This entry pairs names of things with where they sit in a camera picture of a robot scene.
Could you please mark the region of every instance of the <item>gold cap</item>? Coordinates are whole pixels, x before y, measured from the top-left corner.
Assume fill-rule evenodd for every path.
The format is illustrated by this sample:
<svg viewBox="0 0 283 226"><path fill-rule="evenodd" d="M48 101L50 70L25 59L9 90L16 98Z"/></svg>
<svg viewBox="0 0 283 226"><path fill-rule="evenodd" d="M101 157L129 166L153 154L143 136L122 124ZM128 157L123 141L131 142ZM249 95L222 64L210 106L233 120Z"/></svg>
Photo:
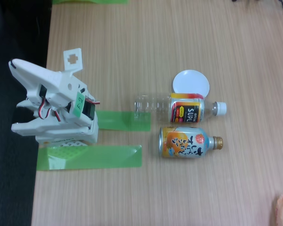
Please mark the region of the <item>gold cap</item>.
<svg viewBox="0 0 283 226"><path fill-rule="evenodd" d="M223 148L223 140L221 137L213 137L214 138L214 148L213 149L222 149Z"/></svg>

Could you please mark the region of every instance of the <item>white plastic lid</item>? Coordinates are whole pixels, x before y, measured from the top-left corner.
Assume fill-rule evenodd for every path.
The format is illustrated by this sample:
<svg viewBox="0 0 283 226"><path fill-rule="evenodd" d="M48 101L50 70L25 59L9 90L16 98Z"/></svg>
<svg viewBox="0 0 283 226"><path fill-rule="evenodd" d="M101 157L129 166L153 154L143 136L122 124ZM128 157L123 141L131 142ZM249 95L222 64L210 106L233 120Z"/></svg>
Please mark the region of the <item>white plastic lid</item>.
<svg viewBox="0 0 283 226"><path fill-rule="evenodd" d="M198 93L206 97L209 92L209 82L202 73L185 70L175 76L173 90L175 93Z"/></svg>
<svg viewBox="0 0 283 226"><path fill-rule="evenodd" d="M226 103L225 102L216 102L217 103L217 115L225 115L226 114Z"/></svg>

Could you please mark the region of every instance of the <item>plastic bottle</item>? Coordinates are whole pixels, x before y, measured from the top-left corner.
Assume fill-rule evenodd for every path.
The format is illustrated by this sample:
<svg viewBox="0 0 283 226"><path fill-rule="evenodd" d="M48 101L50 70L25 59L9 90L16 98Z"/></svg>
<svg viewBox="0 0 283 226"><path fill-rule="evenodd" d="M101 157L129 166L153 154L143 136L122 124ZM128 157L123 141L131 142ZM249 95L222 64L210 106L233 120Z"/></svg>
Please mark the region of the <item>plastic bottle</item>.
<svg viewBox="0 0 283 226"><path fill-rule="evenodd" d="M197 123L211 116L225 115L226 103L209 102L200 94L138 95L135 112L136 117L142 112L154 112L163 121Z"/></svg>
<svg viewBox="0 0 283 226"><path fill-rule="evenodd" d="M200 158L208 150L222 147L221 137L209 137L201 128L167 127L159 132L158 152L162 157Z"/></svg>

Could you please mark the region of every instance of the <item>cable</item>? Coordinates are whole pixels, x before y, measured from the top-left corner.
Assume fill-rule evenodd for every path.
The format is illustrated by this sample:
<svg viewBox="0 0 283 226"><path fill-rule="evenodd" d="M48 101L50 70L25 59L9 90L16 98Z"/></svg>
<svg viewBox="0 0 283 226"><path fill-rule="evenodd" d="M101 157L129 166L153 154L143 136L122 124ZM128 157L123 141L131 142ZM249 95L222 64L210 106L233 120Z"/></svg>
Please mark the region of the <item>cable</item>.
<svg viewBox="0 0 283 226"><path fill-rule="evenodd" d="M60 116L59 116L58 112L57 112L57 111L53 111L53 112L55 113L55 116L56 116L57 120L58 120L58 121L61 121L61 119L60 119Z"/></svg>
<svg viewBox="0 0 283 226"><path fill-rule="evenodd" d="M94 105L99 105L100 104L100 101L92 101L92 100L90 100L90 99L85 99L85 101L87 101L87 102L89 102L89 103L92 103L92 104L94 104Z"/></svg>
<svg viewBox="0 0 283 226"><path fill-rule="evenodd" d="M43 118L42 115L41 115L41 112L42 112L42 108L44 107L44 104L45 104L45 97L42 97L42 103L41 103L41 105L40 105L40 107L39 107L39 109L38 109L38 115L39 115L40 119L46 119L46 118L49 116L49 113L50 113L50 111L51 111L51 107L50 107L50 108L47 110L47 113L46 113L45 118Z"/></svg>

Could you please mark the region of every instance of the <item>bottle cap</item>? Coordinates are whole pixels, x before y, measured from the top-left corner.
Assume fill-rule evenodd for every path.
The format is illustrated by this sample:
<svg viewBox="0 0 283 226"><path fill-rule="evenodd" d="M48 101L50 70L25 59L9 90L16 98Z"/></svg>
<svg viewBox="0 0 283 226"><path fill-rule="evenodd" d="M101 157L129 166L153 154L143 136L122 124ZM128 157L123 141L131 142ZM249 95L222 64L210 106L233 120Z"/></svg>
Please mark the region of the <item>bottle cap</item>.
<svg viewBox="0 0 283 226"><path fill-rule="evenodd" d="M217 115L225 115L226 114L226 103L225 102L216 102L217 103Z"/></svg>
<svg viewBox="0 0 283 226"><path fill-rule="evenodd" d="M175 93L198 93L206 97L209 92L209 82L202 73L185 70L175 76L173 90Z"/></svg>
<svg viewBox="0 0 283 226"><path fill-rule="evenodd" d="M223 148L223 139L222 137L213 137L214 139L214 147L213 149L216 150L216 149L219 149L221 150Z"/></svg>

